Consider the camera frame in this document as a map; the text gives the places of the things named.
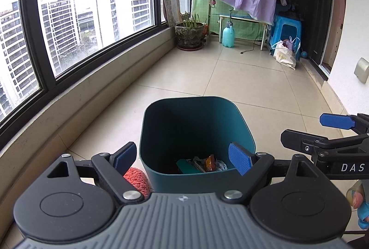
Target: power cord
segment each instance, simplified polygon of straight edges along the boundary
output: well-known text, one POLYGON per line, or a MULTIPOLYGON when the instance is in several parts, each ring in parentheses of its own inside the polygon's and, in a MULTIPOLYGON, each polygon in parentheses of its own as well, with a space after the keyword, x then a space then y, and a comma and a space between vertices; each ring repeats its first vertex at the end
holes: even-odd
POLYGON ((245 51, 241 51, 240 52, 240 54, 242 55, 243 53, 246 53, 246 52, 248 52, 248 51, 253 51, 254 50, 254 47, 255 47, 255 42, 256 42, 256 39, 258 38, 258 36, 259 36, 259 34, 260 34, 260 22, 258 22, 258 25, 259 25, 259 28, 258 28, 258 33, 257 33, 257 35, 256 35, 256 37, 255 37, 255 40, 254 40, 254 42, 253 42, 253 45, 252 45, 252 50, 245 50, 245 51))

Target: potted plant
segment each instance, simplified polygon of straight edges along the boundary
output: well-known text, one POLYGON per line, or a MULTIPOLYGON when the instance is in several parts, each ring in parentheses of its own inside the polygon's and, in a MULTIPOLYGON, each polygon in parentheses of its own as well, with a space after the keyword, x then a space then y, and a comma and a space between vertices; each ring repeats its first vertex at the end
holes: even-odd
POLYGON ((205 24, 199 20, 199 16, 193 14, 191 18, 175 26, 176 41, 180 49, 190 51, 201 48, 205 24))

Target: teal spray bottle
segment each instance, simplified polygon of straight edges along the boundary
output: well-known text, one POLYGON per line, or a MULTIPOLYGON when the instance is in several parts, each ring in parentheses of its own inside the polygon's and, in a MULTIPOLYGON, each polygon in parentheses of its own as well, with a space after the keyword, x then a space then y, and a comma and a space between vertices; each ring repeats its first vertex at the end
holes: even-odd
POLYGON ((234 29, 232 22, 232 11, 233 9, 229 9, 229 21, 226 23, 226 27, 223 30, 223 39, 222 43, 225 47, 233 47, 234 46, 234 29))

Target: tiled floor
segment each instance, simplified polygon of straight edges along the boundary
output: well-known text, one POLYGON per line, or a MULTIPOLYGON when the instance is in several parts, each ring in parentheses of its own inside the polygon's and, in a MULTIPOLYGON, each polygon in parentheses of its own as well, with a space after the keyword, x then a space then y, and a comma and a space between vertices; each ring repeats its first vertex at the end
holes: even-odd
MULTIPOLYGON (((174 48, 80 135, 69 148, 74 158, 113 153, 129 141, 138 147, 145 109, 168 97, 212 95, 233 101, 251 130, 257 151, 268 152, 277 159, 290 159, 294 154, 280 143, 280 134, 287 128, 329 139, 342 137, 339 130, 320 125, 319 116, 330 109, 302 65, 298 64, 296 70, 283 67, 258 46, 240 54, 248 49, 252 45, 225 48, 217 40, 195 52, 174 48)), ((138 157, 133 166, 143 169, 138 157)), ((344 194, 354 184, 334 183, 344 194)), ((348 229, 356 230, 356 211, 352 214, 348 229)), ((12 249, 14 241, 6 244, 12 249)))

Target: stone flower pot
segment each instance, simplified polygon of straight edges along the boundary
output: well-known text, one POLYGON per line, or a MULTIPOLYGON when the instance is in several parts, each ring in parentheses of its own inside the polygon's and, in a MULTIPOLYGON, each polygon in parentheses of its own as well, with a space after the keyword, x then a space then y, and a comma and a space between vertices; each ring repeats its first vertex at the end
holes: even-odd
POLYGON ((182 48, 192 49, 201 46, 205 24, 197 22, 197 27, 184 27, 183 23, 175 26, 176 41, 182 48))

